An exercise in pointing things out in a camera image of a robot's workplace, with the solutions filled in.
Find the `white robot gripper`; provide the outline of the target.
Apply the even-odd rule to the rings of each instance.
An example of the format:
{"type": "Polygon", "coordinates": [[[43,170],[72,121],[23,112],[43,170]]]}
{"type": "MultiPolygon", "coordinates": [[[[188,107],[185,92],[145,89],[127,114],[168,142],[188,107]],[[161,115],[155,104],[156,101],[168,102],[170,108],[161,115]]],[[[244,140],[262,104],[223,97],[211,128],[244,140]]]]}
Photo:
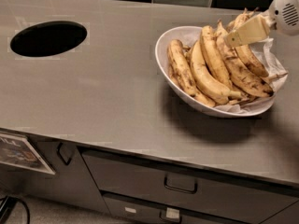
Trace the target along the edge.
{"type": "Polygon", "coordinates": [[[271,20],[273,28],[281,34],[299,35],[299,0],[273,0],[269,16],[255,15],[228,32],[224,37],[226,45],[236,48],[265,40],[270,34],[271,20]]]}

